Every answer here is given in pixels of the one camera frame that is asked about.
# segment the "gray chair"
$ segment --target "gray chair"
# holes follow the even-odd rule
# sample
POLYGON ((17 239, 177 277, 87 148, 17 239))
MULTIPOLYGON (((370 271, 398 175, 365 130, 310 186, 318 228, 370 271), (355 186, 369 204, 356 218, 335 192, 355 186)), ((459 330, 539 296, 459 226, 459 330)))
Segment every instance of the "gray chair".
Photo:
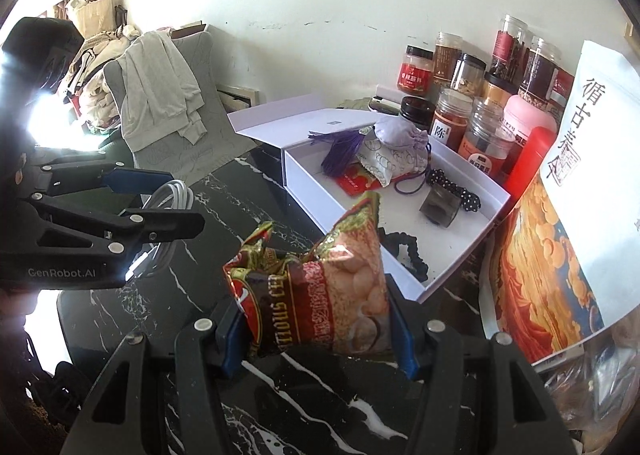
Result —
MULTIPOLYGON (((252 148, 255 143, 237 135, 226 117, 213 76, 213 38, 208 32, 199 32, 174 40, 180 54, 191 67, 202 91, 204 106, 198 113, 207 133, 196 144, 191 144, 177 131, 134 152, 136 168, 168 171, 174 178, 191 185, 223 164, 252 148)), ((104 77, 113 93, 118 109, 126 95, 122 68, 112 61, 104 67, 104 77)))

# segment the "coiled cable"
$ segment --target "coiled cable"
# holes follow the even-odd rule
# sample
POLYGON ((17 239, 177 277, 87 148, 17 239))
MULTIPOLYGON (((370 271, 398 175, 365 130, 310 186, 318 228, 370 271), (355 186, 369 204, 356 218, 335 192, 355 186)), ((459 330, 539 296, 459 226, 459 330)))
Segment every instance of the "coiled cable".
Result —
MULTIPOLYGON (((193 191, 181 180, 171 180, 160 186, 142 206, 143 209, 190 210, 193 191)), ((175 241, 154 244, 149 251, 141 251, 129 267, 126 280, 148 278, 160 273, 171 263, 175 241)))

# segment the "cardboard box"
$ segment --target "cardboard box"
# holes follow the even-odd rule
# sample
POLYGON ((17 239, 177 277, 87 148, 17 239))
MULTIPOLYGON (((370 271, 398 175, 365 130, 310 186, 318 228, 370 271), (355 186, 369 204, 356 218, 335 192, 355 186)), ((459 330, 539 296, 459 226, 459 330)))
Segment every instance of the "cardboard box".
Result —
MULTIPOLYGON (((351 208, 348 196, 332 178, 321 172, 321 162, 331 148, 328 143, 311 144, 310 131, 332 133, 375 124, 383 115, 364 110, 325 108, 318 96, 284 99, 228 114, 236 133, 266 142, 282 150, 282 177, 291 196, 316 225, 327 232, 351 208)), ((460 210, 449 228, 432 224, 418 210, 429 194, 424 186, 418 193, 405 196, 393 185, 378 190, 381 194, 380 226, 387 233, 404 231, 418 239, 418 253, 429 265, 429 279, 421 284, 402 263, 382 248, 385 272, 391 274, 405 298, 423 302, 462 264, 492 228, 507 203, 509 194, 487 175, 466 162, 457 153, 433 140, 434 168, 442 168, 449 180, 476 193, 482 202, 478 213, 460 210)), ((407 181, 403 190, 411 190, 420 179, 407 181)))

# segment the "chip bag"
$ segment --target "chip bag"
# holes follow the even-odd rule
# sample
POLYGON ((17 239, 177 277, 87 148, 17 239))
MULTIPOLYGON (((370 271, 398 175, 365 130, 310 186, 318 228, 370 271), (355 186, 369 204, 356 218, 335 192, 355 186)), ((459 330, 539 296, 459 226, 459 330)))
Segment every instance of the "chip bag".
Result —
POLYGON ((224 266, 259 356, 313 343, 345 355, 390 348, 378 239, 379 195, 367 192, 306 254, 267 247, 261 224, 224 266))

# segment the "purple tassel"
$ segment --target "purple tassel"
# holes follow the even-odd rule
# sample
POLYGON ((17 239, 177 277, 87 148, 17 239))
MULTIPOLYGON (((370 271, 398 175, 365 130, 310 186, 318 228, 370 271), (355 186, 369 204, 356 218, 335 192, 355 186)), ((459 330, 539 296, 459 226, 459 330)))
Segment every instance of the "purple tassel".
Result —
POLYGON ((360 130, 342 130, 334 133, 309 132, 309 139, 313 142, 333 143, 331 150, 322 161, 322 173, 334 178, 344 175, 364 142, 364 138, 365 135, 361 134, 360 130))

